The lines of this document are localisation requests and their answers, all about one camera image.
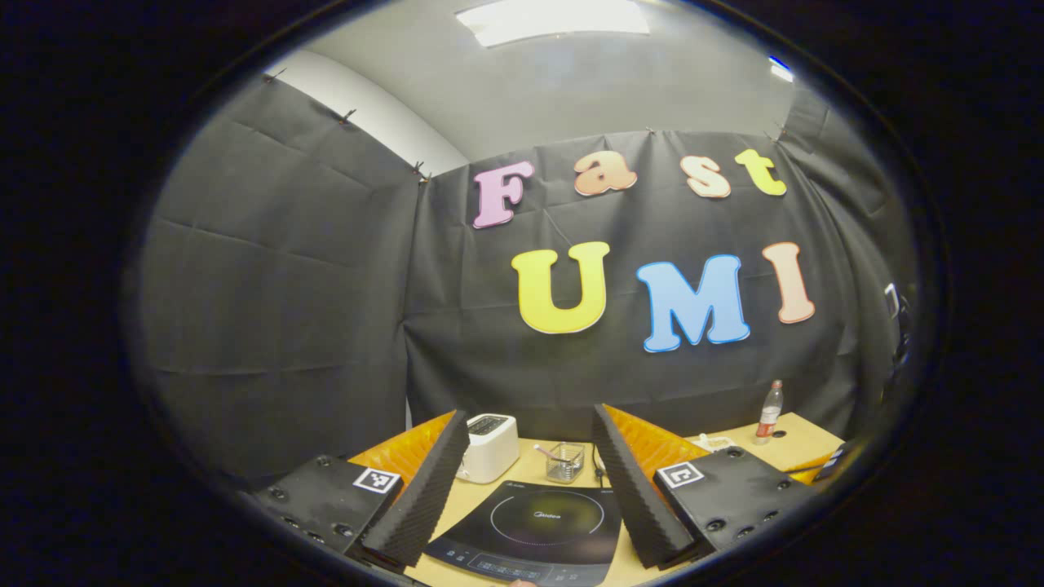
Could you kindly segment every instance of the yellow letter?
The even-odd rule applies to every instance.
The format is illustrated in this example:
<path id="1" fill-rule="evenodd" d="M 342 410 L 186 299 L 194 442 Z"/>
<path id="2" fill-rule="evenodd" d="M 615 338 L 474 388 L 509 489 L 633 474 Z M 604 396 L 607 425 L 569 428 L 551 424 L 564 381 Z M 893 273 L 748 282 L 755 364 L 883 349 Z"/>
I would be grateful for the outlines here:
<path id="1" fill-rule="evenodd" d="M 783 299 L 783 307 L 779 313 L 780 322 L 783 324 L 808 320 L 815 313 L 815 304 L 810 302 L 808 295 L 805 294 L 805 281 L 801 278 L 798 253 L 801 253 L 801 249 L 792 242 L 769 244 L 761 252 L 776 267 L 780 298 Z"/>
<path id="2" fill-rule="evenodd" d="M 522 253 L 512 259 L 519 273 L 519 312 L 530 328 L 546 334 L 568 334 L 590 328 L 606 311 L 606 272 L 601 258 L 609 254 L 604 242 L 582 242 L 569 250 L 579 262 L 580 303 L 563 310 L 551 300 L 551 265 L 559 259 L 554 251 Z"/>
<path id="3" fill-rule="evenodd" d="M 580 195 L 597 195 L 610 189 L 627 189 L 638 181 L 638 173 L 627 169 L 627 162 L 615 150 L 599 150 L 582 157 L 573 170 L 579 173 L 573 186 Z"/>
<path id="4" fill-rule="evenodd" d="M 683 157 L 682 171 L 689 177 L 686 183 L 692 191 L 703 197 L 726 197 L 732 191 L 729 180 L 720 173 L 721 168 L 709 157 Z"/>
<path id="5" fill-rule="evenodd" d="M 736 156 L 736 163 L 746 167 L 746 172 L 754 180 L 754 185 L 768 195 L 783 195 L 786 193 L 786 184 L 773 179 L 768 172 L 770 167 L 776 167 L 772 159 L 761 157 L 758 151 L 749 148 Z"/>

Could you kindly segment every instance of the fisheye lens view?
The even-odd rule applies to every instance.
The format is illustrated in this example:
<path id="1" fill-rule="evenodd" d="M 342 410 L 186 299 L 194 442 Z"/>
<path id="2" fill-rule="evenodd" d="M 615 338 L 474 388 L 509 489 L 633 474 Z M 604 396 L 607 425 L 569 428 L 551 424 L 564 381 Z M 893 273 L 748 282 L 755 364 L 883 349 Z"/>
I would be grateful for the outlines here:
<path id="1" fill-rule="evenodd" d="M 659 585 L 782 544 L 874 466 L 939 312 L 926 194 L 838 88 L 698 2 L 339 17 L 152 194 L 156 425 L 375 584 Z"/>

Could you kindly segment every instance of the small glass cup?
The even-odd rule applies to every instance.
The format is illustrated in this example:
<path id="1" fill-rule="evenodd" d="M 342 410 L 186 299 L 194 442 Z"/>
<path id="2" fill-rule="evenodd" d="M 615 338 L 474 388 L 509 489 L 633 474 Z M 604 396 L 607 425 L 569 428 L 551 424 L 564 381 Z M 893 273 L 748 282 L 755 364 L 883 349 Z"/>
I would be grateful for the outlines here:
<path id="1" fill-rule="evenodd" d="M 573 483 L 584 469 L 584 445 L 560 442 L 547 456 L 547 478 L 556 483 Z"/>

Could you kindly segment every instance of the ceiling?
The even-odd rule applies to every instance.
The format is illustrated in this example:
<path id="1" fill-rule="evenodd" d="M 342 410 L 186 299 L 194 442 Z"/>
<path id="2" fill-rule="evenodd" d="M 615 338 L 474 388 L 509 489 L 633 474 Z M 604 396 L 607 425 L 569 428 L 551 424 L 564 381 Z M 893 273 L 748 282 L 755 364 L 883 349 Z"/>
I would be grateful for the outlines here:
<path id="1" fill-rule="evenodd" d="M 399 0 L 308 50 L 367 77 L 471 161 L 646 126 L 776 137 L 793 85 L 716 17 L 639 2 L 649 34 L 583 32 L 484 48 L 454 14 L 483 0 Z"/>

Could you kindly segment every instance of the plastic bottle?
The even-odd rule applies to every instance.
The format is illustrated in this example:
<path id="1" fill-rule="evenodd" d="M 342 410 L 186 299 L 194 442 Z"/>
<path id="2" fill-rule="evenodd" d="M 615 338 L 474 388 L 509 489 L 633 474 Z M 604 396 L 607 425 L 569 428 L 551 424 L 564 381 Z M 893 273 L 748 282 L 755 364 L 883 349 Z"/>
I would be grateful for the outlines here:
<path id="1" fill-rule="evenodd" d="M 754 444 L 767 444 L 776 430 L 776 421 L 783 412 L 783 381 L 776 379 L 765 397 L 761 407 L 761 420 L 758 421 L 758 431 L 754 435 Z"/>

